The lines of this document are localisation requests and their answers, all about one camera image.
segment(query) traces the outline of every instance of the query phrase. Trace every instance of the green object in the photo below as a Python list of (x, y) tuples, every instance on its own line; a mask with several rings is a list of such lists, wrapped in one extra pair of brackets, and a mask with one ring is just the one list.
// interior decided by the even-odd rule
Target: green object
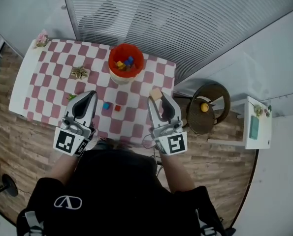
[(70, 94), (67, 98), (68, 101), (71, 101), (72, 99), (74, 99), (77, 95), (75, 94)]
[(259, 119), (255, 116), (251, 116), (249, 138), (253, 140), (257, 140), (258, 131), (259, 131)]

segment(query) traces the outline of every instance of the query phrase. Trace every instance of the small white table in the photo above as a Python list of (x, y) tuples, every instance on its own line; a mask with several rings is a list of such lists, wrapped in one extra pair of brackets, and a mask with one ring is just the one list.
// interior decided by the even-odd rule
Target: small white table
[[(228, 140), (216, 140), (208, 139), (208, 143), (214, 144), (224, 144), (232, 146), (243, 146), (245, 149), (264, 149), (270, 148), (271, 145), (271, 135), (272, 135), (272, 112), (270, 117), (267, 117), (263, 113), (259, 118), (259, 130), (258, 138), (256, 140), (249, 138), (250, 126), (251, 126), (251, 116), (256, 116), (254, 112), (254, 105), (260, 105), (263, 109), (267, 107), (252, 97), (247, 96), (246, 99), (231, 102), (230, 107), (234, 108), (242, 105), (244, 107), (243, 113), (240, 113), (238, 118), (244, 118), (244, 133), (242, 141), (228, 141)], [(215, 106), (213, 110), (218, 110), (224, 108), (223, 106)]]

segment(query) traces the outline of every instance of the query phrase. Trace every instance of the checkered tablecloth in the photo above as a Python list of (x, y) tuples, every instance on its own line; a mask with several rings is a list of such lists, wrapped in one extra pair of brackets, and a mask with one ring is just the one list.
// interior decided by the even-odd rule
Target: checkered tablecloth
[[(147, 97), (150, 90), (160, 88), (171, 95), (175, 63), (144, 55), (145, 67), (132, 83), (118, 85), (109, 74), (108, 57), (112, 47), (95, 43), (54, 39), (41, 53), (30, 86), (23, 114), (33, 120), (60, 125), (69, 94), (95, 90), (98, 94), (93, 119), (95, 135), (141, 144), (149, 134), (151, 121)], [(71, 76), (73, 67), (84, 66), (88, 78)], [(102, 108), (110, 102), (108, 110)], [(115, 105), (121, 110), (116, 112)]]

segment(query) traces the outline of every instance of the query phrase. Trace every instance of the yellow ball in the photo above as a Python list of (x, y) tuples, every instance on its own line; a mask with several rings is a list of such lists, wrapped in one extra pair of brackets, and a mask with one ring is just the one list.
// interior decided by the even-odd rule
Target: yellow ball
[(207, 103), (202, 103), (200, 108), (201, 108), (201, 111), (205, 113), (205, 112), (208, 112), (209, 105)]

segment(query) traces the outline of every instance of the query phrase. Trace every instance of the black stand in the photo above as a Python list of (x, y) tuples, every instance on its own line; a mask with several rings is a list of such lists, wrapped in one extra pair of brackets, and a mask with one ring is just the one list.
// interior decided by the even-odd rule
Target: black stand
[(4, 174), (2, 176), (2, 182), (3, 186), (0, 186), (0, 193), (6, 190), (12, 197), (16, 197), (18, 195), (16, 184), (9, 175)]

